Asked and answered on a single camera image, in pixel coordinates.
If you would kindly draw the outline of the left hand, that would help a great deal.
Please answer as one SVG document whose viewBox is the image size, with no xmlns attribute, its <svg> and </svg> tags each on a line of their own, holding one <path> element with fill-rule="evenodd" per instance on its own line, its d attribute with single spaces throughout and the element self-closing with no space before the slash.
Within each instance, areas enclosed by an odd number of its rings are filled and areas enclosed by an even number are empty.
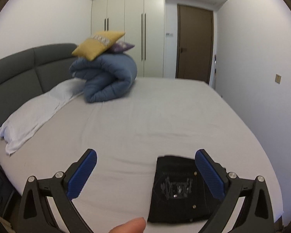
<svg viewBox="0 0 291 233">
<path fill-rule="evenodd" d="M 146 228 L 146 221 L 143 217 L 132 219 L 122 225 L 110 230 L 110 233 L 143 233 Z"/>
</svg>

